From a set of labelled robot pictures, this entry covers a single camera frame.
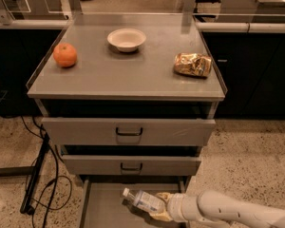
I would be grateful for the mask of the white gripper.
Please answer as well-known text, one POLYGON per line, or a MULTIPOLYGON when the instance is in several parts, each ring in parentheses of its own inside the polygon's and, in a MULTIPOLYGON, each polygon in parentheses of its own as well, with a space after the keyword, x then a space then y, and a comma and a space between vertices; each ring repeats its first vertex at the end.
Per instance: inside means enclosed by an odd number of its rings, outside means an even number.
POLYGON ((150 213, 150 217, 155 220, 170 222, 197 221, 200 217, 198 208, 198 198, 186 194, 160 192, 156 197, 167 203, 167 211, 161 213, 150 213))

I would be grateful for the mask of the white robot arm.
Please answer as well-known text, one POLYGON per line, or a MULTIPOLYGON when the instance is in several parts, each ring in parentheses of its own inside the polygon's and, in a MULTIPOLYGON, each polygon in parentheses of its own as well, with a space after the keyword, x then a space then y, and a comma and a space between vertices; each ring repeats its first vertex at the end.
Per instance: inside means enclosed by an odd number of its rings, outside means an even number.
POLYGON ((207 190, 197 196, 159 193, 165 206, 153 219, 195 221, 210 228, 230 228, 235 221, 248 228, 285 228, 285 210, 230 198, 207 190))

